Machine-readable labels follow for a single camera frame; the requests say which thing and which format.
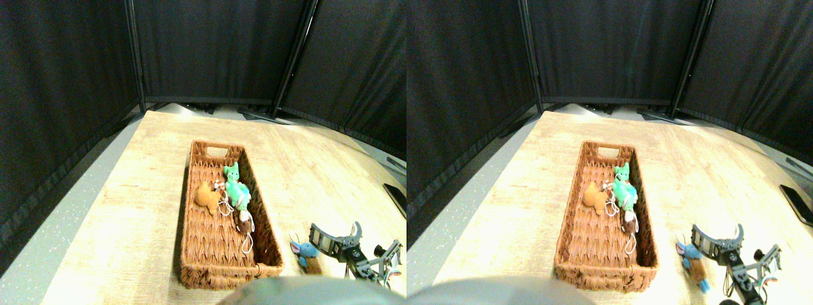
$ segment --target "basket handle hole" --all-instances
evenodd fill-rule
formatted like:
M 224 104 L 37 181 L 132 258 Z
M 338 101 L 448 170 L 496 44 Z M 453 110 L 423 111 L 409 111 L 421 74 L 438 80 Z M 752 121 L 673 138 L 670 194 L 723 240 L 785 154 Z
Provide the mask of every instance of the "basket handle hole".
M 617 148 L 610 148 L 610 147 L 599 147 L 598 154 L 607 158 L 618 158 L 621 150 Z
M 209 146 L 206 148 L 206 153 L 212 157 L 225 157 L 228 153 L 228 149 Z

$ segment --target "plush toy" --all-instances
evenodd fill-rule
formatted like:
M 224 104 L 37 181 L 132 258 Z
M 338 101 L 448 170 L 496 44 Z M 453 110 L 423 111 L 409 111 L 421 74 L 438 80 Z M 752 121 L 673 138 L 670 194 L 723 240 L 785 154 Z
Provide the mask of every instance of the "plush toy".
M 246 239 L 240 245 L 240 251 L 249 254 L 251 247 L 254 246 L 254 239 L 251 237 L 251 233 L 254 232 L 254 217 L 248 211 L 243 210 L 240 211 L 240 215 L 235 221 L 237 222 L 237 231 L 246 235 Z
M 635 215 L 634 211 L 624 212 L 624 217 L 621 217 L 621 231 L 629 234 L 629 240 L 624 245 L 624 253 L 631 255 L 635 251 L 635 247 L 638 246 L 638 240 L 635 238 L 635 233 L 638 233 L 638 216 Z
M 638 194 L 635 186 L 629 184 L 629 162 L 625 162 L 622 168 L 615 167 L 615 182 L 612 184 L 612 191 L 618 199 L 618 207 L 624 211 L 631 211 L 635 202 L 638 201 Z
M 298 243 L 291 240 L 291 251 L 299 256 L 299 265 L 305 268 L 305 274 L 322 274 L 322 267 L 316 256 L 319 250 L 309 242 Z
M 237 181 L 240 179 L 240 168 L 237 166 L 237 162 L 232 167 L 224 166 L 223 171 L 227 177 L 226 194 L 231 200 L 232 206 L 238 211 L 245 211 L 251 200 L 251 193 L 246 185 Z
M 689 273 L 692 281 L 700 286 L 700 290 L 705 294 L 709 289 L 709 282 L 706 280 L 706 269 L 700 259 L 703 257 L 700 251 L 692 244 L 684 245 L 677 242 L 675 245 L 677 254 L 683 258 L 683 269 Z
M 585 194 L 581 197 L 582 203 L 588 207 L 593 207 L 596 215 L 601 215 L 604 211 L 604 204 L 609 196 L 598 189 L 595 182 L 590 182 L 585 189 Z
M 195 203 L 201 207 L 209 209 L 209 214 L 214 215 L 217 211 L 217 204 L 220 202 L 220 193 L 212 190 L 209 181 L 204 181 L 195 192 Z

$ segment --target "black fabric backdrop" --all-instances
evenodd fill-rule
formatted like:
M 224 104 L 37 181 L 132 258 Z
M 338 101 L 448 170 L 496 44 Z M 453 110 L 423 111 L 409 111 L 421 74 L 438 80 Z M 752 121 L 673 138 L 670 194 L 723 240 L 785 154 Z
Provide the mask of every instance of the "black fabric backdrop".
M 813 163 L 813 2 L 715 1 L 680 111 Z
M 699 3 L 528 0 L 543 102 L 669 105 Z
M 272 104 L 305 1 L 134 4 L 147 96 Z
M 41 200 L 136 105 L 123 2 L 0 2 L 0 270 Z
M 282 110 L 404 159 L 403 4 L 320 1 Z
M 424 204 L 535 101 L 518 2 L 408 6 L 410 246 L 443 208 Z

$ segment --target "blue stuffed toy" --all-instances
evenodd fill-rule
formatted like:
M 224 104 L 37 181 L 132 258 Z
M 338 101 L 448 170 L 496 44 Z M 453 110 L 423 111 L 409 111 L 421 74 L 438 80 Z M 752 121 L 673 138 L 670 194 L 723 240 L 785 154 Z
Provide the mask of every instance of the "blue stuffed toy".
M 291 241 L 291 251 L 299 255 L 299 264 L 305 268 L 307 268 L 305 258 L 315 258 L 319 254 L 319 250 L 309 242 L 297 243 Z
M 699 285 L 700 290 L 705 294 L 710 287 L 708 280 L 706 280 L 706 269 L 700 261 L 703 254 L 692 244 L 684 245 L 681 242 L 677 242 L 675 246 L 677 248 L 677 254 L 683 257 L 683 268 L 689 273 L 692 281 Z

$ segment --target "metal pole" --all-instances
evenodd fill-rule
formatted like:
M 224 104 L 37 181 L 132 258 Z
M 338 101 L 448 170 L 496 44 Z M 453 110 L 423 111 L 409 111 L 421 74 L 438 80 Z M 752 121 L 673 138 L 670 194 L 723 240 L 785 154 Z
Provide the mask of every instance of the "metal pole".
M 522 33 L 525 35 L 525 52 L 528 53 L 528 65 L 531 69 L 531 80 L 533 81 L 533 92 L 537 98 L 537 112 L 541 114 L 545 109 L 542 107 L 542 90 L 539 88 L 541 80 L 539 77 L 539 67 L 537 66 L 537 52 L 533 44 L 533 29 L 531 18 L 528 13 L 528 0 L 519 0 L 520 17 L 522 19 Z
M 279 92 L 276 94 L 276 102 L 274 103 L 274 110 L 271 113 L 271 118 L 276 119 L 276 113 L 280 109 L 282 105 L 282 100 L 285 98 L 286 91 L 288 90 L 288 85 L 293 78 L 293 70 L 296 68 L 297 64 L 299 63 L 299 55 L 302 54 L 302 50 L 305 48 L 305 43 L 307 42 L 307 34 L 311 31 L 311 24 L 313 24 L 314 15 L 316 15 L 316 8 L 319 5 L 319 0 L 312 0 L 308 2 L 307 8 L 305 10 L 305 16 L 302 18 L 302 22 L 299 29 L 299 35 L 297 37 L 296 42 L 294 43 L 293 48 L 291 49 L 291 55 L 288 57 L 288 67 L 285 69 L 285 77 L 283 78 L 282 83 L 280 83 Z
M 133 0 L 125 3 L 127 12 L 128 32 L 130 34 L 130 51 L 133 53 L 133 69 L 136 73 L 136 90 L 138 91 L 138 108 L 141 113 L 147 112 L 146 94 L 144 90 L 144 71 L 141 69 L 141 48 L 138 45 L 138 27 L 136 26 L 136 12 Z
M 694 28 L 692 44 L 689 47 L 689 54 L 687 55 L 686 61 L 684 62 L 683 74 L 680 77 L 680 84 L 677 87 L 675 99 L 672 100 L 671 109 L 669 110 L 668 113 L 669 117 L 671 118 L 675 117 L 677 107 L 680 104 L 681 100 L 684 98 L 686 87 L 689 84 L 689 78 L 691 77 L 692 70 L 694 69 L 694 62 L 696 61 L 698 54 L 700 53 L 700 46 L 702 46 L 703 39 L 706 38 L 706 27 L 708 26 L 708 22 L 711 19 L 711 11 L 713 8 L 714 0 L 706 0 L 705 2 L 703 2 L 701 15 L 698 17 L 699 20 Z

